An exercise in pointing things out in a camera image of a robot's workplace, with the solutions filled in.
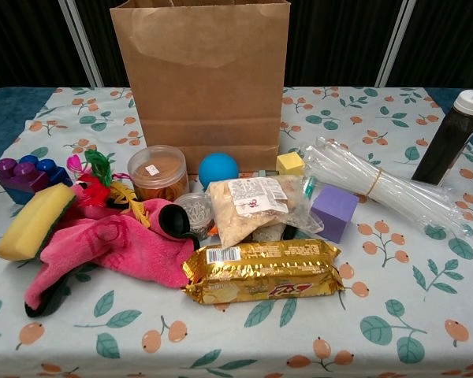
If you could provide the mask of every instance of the yellow feather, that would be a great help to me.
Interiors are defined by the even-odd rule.
[[[149,228],[151,226],[149,212],[144,209],[142,202],[137,201],[136,194],[132,189],[119,181],[113,181],[110,184],[109,197],[112,198],[116,204],[122,205],[128,203],[128,211],[133,211],[135,218],[145,227]]]

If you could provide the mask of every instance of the blue floor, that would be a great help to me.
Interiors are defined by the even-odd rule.
[[[461,89],[427,88],[434,101],[447,113]],[[24,130],[24,122],[31,120],[53,93],[54,88],[0,88],[0,157]]]

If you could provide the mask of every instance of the paper bag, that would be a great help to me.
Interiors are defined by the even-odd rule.
[[[275,169],[289,3],[129,0],[111,9],[146,144],[179,147],[188,172],[213,152]]]

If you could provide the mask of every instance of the gold snack package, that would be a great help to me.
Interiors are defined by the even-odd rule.
[[[331,295],[344,290],[333,264],[340,252],[317,239],[204,246],[183,264],[182,290],[206,305]]]

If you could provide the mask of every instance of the ball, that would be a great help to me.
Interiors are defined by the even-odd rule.
[[[235,159],[228,154],[216,152],[206,156],[199,164],[199,182],[207,189],[211,182],[237,179],[239,171]]]

